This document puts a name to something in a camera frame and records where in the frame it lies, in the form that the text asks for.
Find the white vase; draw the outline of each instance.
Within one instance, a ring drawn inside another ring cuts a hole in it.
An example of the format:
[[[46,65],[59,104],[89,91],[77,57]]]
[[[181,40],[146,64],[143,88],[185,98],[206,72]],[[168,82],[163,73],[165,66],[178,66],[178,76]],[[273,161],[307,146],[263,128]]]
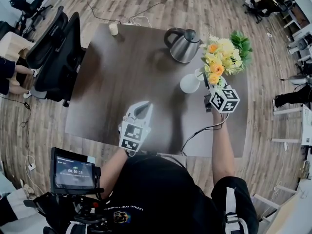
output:
[[[199,88],[200,81],[196,78],[194,74],[186,75],[182,78],[180,82],[180,88],[186,94],[192,94]]]

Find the wooden floor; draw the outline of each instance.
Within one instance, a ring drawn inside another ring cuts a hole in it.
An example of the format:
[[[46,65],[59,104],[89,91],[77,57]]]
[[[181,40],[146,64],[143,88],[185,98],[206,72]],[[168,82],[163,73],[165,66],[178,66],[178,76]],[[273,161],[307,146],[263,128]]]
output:
[[[98,17],[127,22],[128,18],[145,10],[161,0],[90,0]],[[95,29],[101,21],[93,17],[87,0],[51,0],[54,8],[47,12],[46,20],[37,27],[34,38],[38,39],[52,21],[57,8],[64,6],[64,12],[70,17],[75,11],[80,14],[81,44],[88,47]],[[280,93],[292,92],[288,82],[280,81],[296,74],[295,58],[287,54],[287,38],[282,29],[284,23],[280,16],[272,15],[261,24],[255,18],[244,14],[242,0],[170,0],[160,4],[142,15],[147,16],[154,28],[170,27],[192,28],[200,31],[205,40],[210,33],[227,38],[233,30],[240,30],[252,41],[254,49],[253,63],[247,70],[248,77],[248,124],[244,155],[237,159],[237,176],[246,180],[250,193],[273,198],[282,203],[290,195],[273,195],[274,186],[279,183],[294,189],[297,183],[298,169],[303,160],[300,145],[290,144],[287,152],[279,143],[271,143],[271,137],[299,137],[300,121],[285,117],[273,117],[272,98]],[[136,22],[148,26],[145,18]],[[266,33],[273,35],[273,46],[281,67],[273,57]],[[30,88],[32,79],[27,79]],[[23,97],[10,96],[23,101]],[[67,109],[62,103],[39,100],[34,97],[27,100],[31,105],[32,115],[29,121],[30,154],[36,160],[36,169],[30,173],[32,180],[44,191],[50,188],[49,159],[51,147],[59,147],[73,152],[92,155],[97,158],[97,165],[106,162],[115,147],[97,143],[64,133]],[[3,101],[0,106],[0,151],[8,178],[19,186],[22,178],[32,184],[25,172],[27,155],[27,131],[20,127],[20,122],[27,119],[29,112],[21,105]],[[206,195],[213,188],[211,158],[188,158],[188,170],[194,181]],[[260,215],[266,206],[255,201]]]

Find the person's arm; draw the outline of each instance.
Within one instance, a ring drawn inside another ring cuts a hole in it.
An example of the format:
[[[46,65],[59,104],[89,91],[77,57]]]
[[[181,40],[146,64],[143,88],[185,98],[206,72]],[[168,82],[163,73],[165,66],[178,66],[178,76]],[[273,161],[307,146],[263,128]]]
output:
[[[107,198],[111,194],[127,158],[125,150],[118,148],[113,157],[101,168],[100,187],[104,188],[102,198]]]
[[[221,114],[212,108],[214,125],[222,121]],[[226,122],[222,128],[214,131],[213,141],[213,178],[214,185],[223,177],[234,176],[235,164],[234,154],[230,143],[230,137]]]

